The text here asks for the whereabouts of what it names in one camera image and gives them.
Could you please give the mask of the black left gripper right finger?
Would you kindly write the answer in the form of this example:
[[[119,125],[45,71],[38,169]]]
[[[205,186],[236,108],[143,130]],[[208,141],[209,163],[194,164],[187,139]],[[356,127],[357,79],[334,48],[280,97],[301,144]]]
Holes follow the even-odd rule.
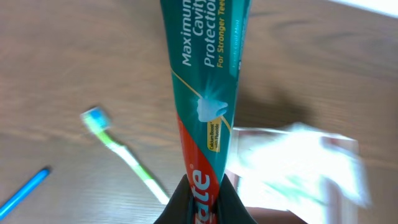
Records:
[[[246,210],[226,174],[216,199],[216,219],[217,224],[257,224]]]

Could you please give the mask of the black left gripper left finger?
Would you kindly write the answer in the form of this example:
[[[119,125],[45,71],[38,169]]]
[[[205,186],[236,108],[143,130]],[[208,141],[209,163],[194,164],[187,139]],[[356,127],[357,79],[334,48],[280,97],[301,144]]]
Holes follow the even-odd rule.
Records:
[[[193,224],[193,218],[194,199],[188,177],[184,175],[154,224]]]

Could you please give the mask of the red green toothpaste tube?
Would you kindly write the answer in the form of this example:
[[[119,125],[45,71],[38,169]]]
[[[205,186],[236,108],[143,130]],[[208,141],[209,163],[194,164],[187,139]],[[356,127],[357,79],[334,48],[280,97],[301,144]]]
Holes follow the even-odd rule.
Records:
[[[162,0],[177,121],[193,199],[187,222],[216,223],[250,0]]]

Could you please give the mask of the white cream tube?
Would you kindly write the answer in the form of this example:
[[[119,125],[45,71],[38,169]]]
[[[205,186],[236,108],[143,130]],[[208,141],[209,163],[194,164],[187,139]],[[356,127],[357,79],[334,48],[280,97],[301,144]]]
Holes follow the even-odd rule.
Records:
[[[303,123],[284,129],[233,128],[227,161],[232,173],[287,198],[320,202],[319,183],[330,180],[360,207],[371,204],[358,143]]]

